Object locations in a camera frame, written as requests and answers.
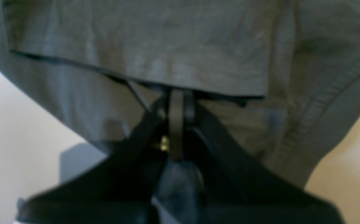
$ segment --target beige wall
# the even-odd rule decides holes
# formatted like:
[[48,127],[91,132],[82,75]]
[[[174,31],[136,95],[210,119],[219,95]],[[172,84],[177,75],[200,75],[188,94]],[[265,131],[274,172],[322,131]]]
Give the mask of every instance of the beige wall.
[[[11,223],[18,197],[58,184],[59,154],[85,142],[0,74],[0,224]],[[360,119],[314,171],[306,190],[360,224]]]

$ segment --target gray fabric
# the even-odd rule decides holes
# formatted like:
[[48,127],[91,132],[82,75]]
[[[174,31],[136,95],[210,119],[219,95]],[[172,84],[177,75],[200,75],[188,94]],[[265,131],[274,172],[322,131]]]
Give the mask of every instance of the gray fabric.
[[0,71],[106,152],[161,94],[136,81],[264,96],[200,104],[302,187],[360,114],[360,0],[0,0]]

